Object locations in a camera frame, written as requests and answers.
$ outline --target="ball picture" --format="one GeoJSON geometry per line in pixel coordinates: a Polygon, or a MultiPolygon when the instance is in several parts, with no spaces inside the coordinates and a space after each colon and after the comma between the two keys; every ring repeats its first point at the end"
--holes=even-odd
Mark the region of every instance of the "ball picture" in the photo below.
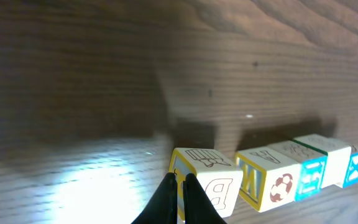
{"type": "Polygon", "coordinates": [[[270,199],[272,202],[279,202],[290,193],[292,188],[292,175],[291,174],[283,174],[279,177],[275,184],[273,184],[272,189],[270,191],[270,199]]]}

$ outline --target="wood grain surface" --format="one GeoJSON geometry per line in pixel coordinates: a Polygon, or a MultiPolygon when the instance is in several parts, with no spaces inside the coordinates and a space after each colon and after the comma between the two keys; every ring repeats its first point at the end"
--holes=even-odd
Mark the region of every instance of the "wood grain surface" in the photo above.
{"type": "MultiPolygon", "coordinates": [[[[174,146],[288,125],[358,144],[358,1],[0,0],[0,223],[130,223],[174,146]]],[[[358,185],[226,221],[358,223],[358,185]]]]}

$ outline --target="alphabet block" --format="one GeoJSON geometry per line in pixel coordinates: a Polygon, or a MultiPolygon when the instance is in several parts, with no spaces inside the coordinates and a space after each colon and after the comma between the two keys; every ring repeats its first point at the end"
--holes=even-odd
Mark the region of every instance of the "alphabet block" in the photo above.
{"type": "Polygon", "coordinates": [[[321,188],[344,180],[352,151],[349,145],[333,141],[318,134],[301,136],[295,138],[294,141],[327,155],[326,171],[321,188]]]}
{"type": "Polygon", "coordinates": [[[175,148],[169,172],[177,176],[178,214],[182,220],[185,220],[183,181],[189,173],[197,177],[222,218],[232,214],[242,181],[242,171],[220,152],[214,149],[175,148]]]}
{"type": "Polygon", "coordinates": [[[238,151],[244,172],[240,196],[258,212],[294,201],[301,165],[268,147],[238,151]]]}
{"type": "Polygon", "coordinates": [[[323,182],[327,156],[293,141],[270,144],[268,147],[301,164],[295,201],[318,194],[323,182]]]}
{"type": "Polygon", "coordinates": [[[337,183],[336,185],[341,188],[348,187],[350,185],[358,183],[358,146],[340,141],[338,139],[330,139],[333,141],[340,142],[342,144],[346,144],[348,146],[351,146],[352,153],[351,158],[349,159],[349,165],[347,166],[346,175],[344,180],[342,180],[340,183],[337,183]]]}

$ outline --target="white block face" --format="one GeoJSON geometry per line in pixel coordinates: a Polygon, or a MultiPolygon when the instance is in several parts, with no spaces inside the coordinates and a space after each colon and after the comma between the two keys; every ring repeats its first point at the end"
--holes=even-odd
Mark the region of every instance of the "white block face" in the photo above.
{"type": "Polygon", "coordinates": [[[214,149],[176,148],[170,172],[177,174],[180,218],[184,219],[183,181],[189,173],[196,174],[198,182],[221,217],[232,214],[243,172],[220,152],[214,149]]]}
{"type": "Polygon", "coordinates": [[[349,145],[339,141],[333,141],[332,139],[317,134],[298,137],[295,138],[295,140],[327,155],[326,170],[323,184],[321,185],[322,188],[340,183],[344,180],[352,151],[349,145]]]}
{"type": "Polygon", "coordinates": [[[197,171],[211,172],[236,168],[230,159],[214,149],[176,148],[175,150],[180,152],[197,171]]]}
{"type": "Polygon", "coordinates": [[[296,160],[297,162],[304,162],[310,159],[316,159],[319,157],[324,157],[325,155],[312,150],[306,146],[302,146],[293,141],[284,141],[275,144],[268,145],[269,148],[274,149],[275,151],[286,155],[287,157],[296,160]]]}
{"type": "Polygon", "coordinates": [[[242,171],[202,172],[197,179],[218,214],[224,218],[233,213],[242,181],[242,171]]]}
{"type": "Polygon", "coordinates": [[[293,202],[299,181],[301,165],[294,164],[267,172],[265,190],[259,212],[293,202]]]}
{"type": "Polygon", "coordinates": [[[297,161],[290,159],[269,147],[246,149],[241,150],[238,153],[258,164],[265,170],[274,170],[297,164],[297,161]]]}
{"type": "Polygon", "coordinates": [[[314,148],[321,149],[324,152],[334,152],[340,149],[345,149],[350,147],[349,145],[343,144],[339,141],[332,141],[331,139],[326,138],[324,136],[320,136],[318,134],[301,136],[295,138],[294,140],[305,143],[314,148]]]}

